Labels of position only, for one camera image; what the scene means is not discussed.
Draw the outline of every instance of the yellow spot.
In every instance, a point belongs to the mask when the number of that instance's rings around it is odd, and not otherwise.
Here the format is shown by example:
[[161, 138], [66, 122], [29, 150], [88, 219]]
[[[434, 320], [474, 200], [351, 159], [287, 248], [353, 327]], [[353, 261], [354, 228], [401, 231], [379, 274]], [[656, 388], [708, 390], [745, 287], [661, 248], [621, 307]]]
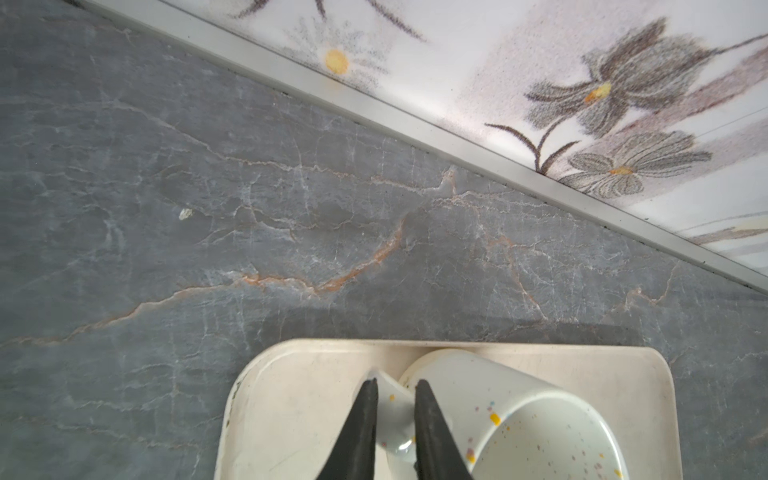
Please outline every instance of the yellow spot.
[[611, 93], [611, 83], [609, 81], [606, 81], [599, 87], [595, 88], [593, 91], [589, 92], [589, 95], [584, 97], [584, 103], [590, 104], [593, 101], [601, 100], [602, 98], [606, 98], [608, 94]]
[[621, 165], [608, 172], [611, 175], [632, 175], [634, 171], [627, 165]]
[[349, 69], [349, 59], [344, 52], [334, 48], [326, 53], [326, 67], [337, 75], [345, 74]]

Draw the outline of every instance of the gray flower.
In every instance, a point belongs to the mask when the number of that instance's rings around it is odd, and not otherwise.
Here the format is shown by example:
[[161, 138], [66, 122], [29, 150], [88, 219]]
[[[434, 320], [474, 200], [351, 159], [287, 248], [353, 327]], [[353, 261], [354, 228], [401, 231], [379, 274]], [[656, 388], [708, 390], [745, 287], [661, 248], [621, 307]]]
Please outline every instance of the gray flower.
[[600, 198], [616, 198], [643, 191], [641, 177], [674, 177], [690, 170], [694, 162], [708, 161], [706, 151], [685, 151], [694, 145], [694, 136], [675, 131], [653, 132], [627, 139], [609, 157], [600, 154], [576, 154], [568, 160], [581, 170], [560, 182]]
[[584, 133], [599, 138], [629, 107], [655, 111], [675, 102], [716, 51], [683, 36], [662, 38], [664, 28], [665, 19], [660, 18], [630, 31], [608, 51], [586, 54], [589, 81], [570, 87], [548, 81], [535, 84], [526, 94], [538, 103], [528, 113], [528, 121], [544, 128], [581, 112], [578, 121]]

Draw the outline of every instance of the white mug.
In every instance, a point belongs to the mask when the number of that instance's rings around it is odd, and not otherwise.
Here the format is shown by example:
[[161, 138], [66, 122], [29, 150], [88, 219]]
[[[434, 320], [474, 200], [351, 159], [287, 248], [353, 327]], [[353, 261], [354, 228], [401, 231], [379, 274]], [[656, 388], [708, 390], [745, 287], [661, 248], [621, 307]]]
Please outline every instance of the white mug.
[[429, 353], [400, 382], [373, 370], [376, 441], [392, 476], [416, 478], [416, 383], [432, 387], [454, 442], [475, 480], [628, 480], [611, 429], [584, 400], [554, 385], [458, 349]]

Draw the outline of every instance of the white spot on countertop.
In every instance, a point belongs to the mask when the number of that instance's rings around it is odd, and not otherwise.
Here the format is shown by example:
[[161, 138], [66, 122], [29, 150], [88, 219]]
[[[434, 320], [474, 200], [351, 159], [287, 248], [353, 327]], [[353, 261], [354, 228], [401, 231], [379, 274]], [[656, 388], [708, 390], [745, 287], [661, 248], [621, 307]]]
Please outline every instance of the white spot on countertop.
[[186, 220], [187, 218], [192, 217], [192, 214], [194, 214], [194, 210], [191, 208], [183, 208], [179, 213], [179, 220]]

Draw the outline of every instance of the white trim strip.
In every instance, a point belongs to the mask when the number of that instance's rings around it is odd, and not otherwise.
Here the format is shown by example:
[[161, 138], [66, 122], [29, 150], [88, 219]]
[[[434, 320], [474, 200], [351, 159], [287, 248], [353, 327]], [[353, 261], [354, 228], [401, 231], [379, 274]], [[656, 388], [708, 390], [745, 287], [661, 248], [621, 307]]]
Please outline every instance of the white trim strip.
[[361, 124], [521, 190], [540, 200], [642, 243], [768, 293], [768, 276], [699, 247], [599, 200], [537, 174], [458, 135], [284, 58], [161, 0], [81, 0], [83, 6], [116, 22], [173, 41], [270, 87], [322, 105]]

